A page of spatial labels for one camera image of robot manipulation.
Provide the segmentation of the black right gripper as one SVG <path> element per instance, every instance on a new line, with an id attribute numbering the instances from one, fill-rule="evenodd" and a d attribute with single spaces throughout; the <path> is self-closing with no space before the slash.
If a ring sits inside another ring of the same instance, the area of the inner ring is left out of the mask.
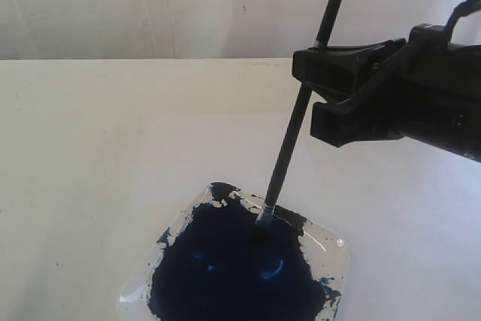
<path id="1" fill-rule="evenodd" d="M 310 134 L 331 146 L 411 138 L 480 161 L 480 48 L 452 44 L 443 26 L 298 50 L 292 76 L 325 99 L 313 106 Z"/>

